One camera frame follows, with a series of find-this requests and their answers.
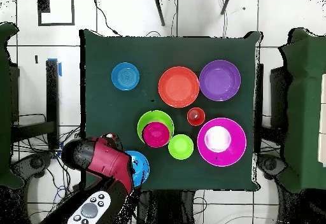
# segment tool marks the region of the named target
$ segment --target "black chair leg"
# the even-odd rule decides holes
[[[229,3],[229,0],[225,0],[224,5],[223,5],[223,8],[221,10],[221,15],[223,15],[225,13],[225,10],[227,8],[227,3]]]
[[[164,22],[162,9],[160,8],[160,0],[155,0],[155,3],[156,3],[157,11],[159,12],[160,15],[160,22],[162,23],[162,26],[165,26],[166,23]]]

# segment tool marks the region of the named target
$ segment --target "bowl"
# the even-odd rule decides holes
[[[196,74],[186,67],[172,67],[162,74],[159,80],[161,99],[175,108],[192,104],[199,93]]]
[[[148,175],[150,174],[150,164],[148,163],[147,158],[138,151],[128,150],[125,152],[131,156],[132,168],[135,170],[135,173],[132,175],[134,186],[139,186],[142,179],[143,183],[147,180]]]
[[[112,70],[111,80],[120,90],[132,90],[138,84],[139,72],[131,63],[119,63]]]
[[[143,129],[145,128],[146,125],[148,125],[151,122],[163,123],[169,129],[169,140],[170,138],[172,138],[174,133],[174,125],[171,117],[163,111],[159,111],[159,110],[148,111],[141,116],[137,124],[137,133],[140,140],[143,143],[144,143],[143,136],[142,136]]]
[[[163,123],[150,122],[144,127],[142,137],[148,146],[160,148],[169,142],[170,131]]]
[[[173,158],[185,160],[194,151],[194,142],[185,134],[177,134],[170,140],[168,149]]]

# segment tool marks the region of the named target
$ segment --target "purple plate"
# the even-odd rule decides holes
[[[199,76],[201,92],[212,101],[226,101],[236,95],[241,83],[237,67],[229,61],[208,63]]]

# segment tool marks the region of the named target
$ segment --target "lime green cup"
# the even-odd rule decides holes
[[[169,152],[177,160],[185,160],[194,151],[194,142],[185,134],[177,134],[169,142]]]

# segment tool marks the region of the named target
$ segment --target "plate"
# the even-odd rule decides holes
[[[201,92],[212,101],[226,101],[236,95],[241,83],[237,67],[226,60],[207,64],[199,76]]]
[[[192,104],[199,93],[199,81],[194,72],[186,67],[172,67],[159,80],[161,99],[175,108]]]
[[[198,133],[201,157],[219,167],[235,164],[246,150],[246,135],[238,123],[228,118],[215,118],[205,123]]]

